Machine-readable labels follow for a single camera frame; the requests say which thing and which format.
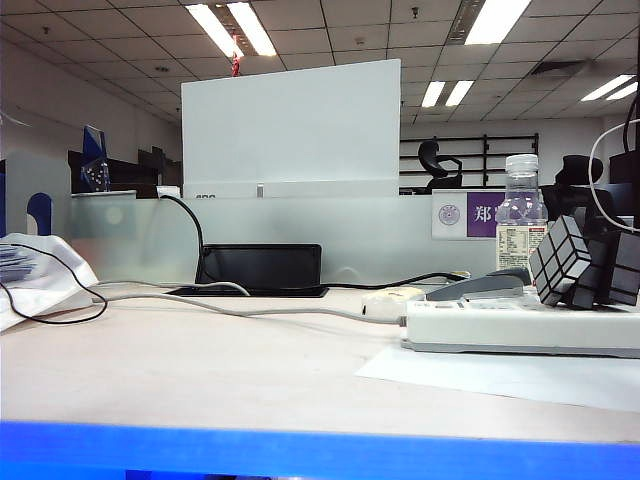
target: plastic water bottle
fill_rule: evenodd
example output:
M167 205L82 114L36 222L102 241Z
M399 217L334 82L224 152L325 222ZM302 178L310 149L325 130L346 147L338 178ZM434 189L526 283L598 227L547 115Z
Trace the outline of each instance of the plastic water bottle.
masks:
M538 191L538 156L507 157L506 170L505 198L496 212L496 266L529 268L529 256L547 233L547 208Z

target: ceiling light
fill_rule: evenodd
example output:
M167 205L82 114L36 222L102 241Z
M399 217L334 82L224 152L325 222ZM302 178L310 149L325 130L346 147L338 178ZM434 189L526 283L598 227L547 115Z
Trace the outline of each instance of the ceiling light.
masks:
M623 83L629 81L632 78L633 78L633 75L619 75L613 80L611 80L610 82L605 83L600 88L595 89L593 92L591 92L589 95L587 95L580 101L588 102L590 100L596 100L600 97L603 97L604 95L609 93L611 90L615 89L616 87L622 85Z
M621 98L624 98L627 95L631 95L636 90L638 90L638 82L633 82L631 85L627 85L626 87L618 90L616 93L614 93L610 97L607 97L607 100L620 100Z
M216 17L213 12L209 9L207 5L197 4L197 5L186 5L187 10L193 18L200 24L200 26L204 29L204 31L211 37L211 40L215 42L220 50L227 56L233 57L233 52L238 55L238 57L243 57L244 54L240 47L238 47L227 29L224 28L218 17Z
M276 54L275 48L269 39L269 35L264 31L260 20L256 17L255 12L251 8L251 5L244 2L229 3L227 4L229 10L238 21L238 24L242 28L242 31L247 36L251 45L256 50L258 55L273 56Z
M440 93L444 88L444 82L431 82L427 87L427 93L424 94L422 99L422 106L425 108L433 107L438 101Z
M500 43L531 0L486 0L465 45Z
M473 85L473 80L460 80L456 83L456 86L453 87L451 95L449 95L445 105L447 107L458 105L471 88L471 85Z

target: stapler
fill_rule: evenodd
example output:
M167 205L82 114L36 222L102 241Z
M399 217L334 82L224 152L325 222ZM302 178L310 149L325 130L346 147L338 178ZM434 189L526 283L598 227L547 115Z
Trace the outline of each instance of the stapler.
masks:
M509 268L445 285L427 293L426 299L437 302L460 298L521 297L525 285L531 285L529 271L526 268Z

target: desk partition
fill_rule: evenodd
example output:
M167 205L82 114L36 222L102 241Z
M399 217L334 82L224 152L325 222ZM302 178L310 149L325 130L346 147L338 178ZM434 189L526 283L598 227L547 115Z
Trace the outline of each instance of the desk partition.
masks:
M431 197L185 200L205 243L317 243L325 282L494 270L495 243L433 240ZM74 198L73 246L100 279L193 281L196 229L169 200Z

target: white board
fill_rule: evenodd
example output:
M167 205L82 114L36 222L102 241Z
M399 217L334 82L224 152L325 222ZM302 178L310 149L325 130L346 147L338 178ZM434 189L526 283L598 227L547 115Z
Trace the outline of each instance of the white board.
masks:
M186 198L396 196L400 61L182 84Z

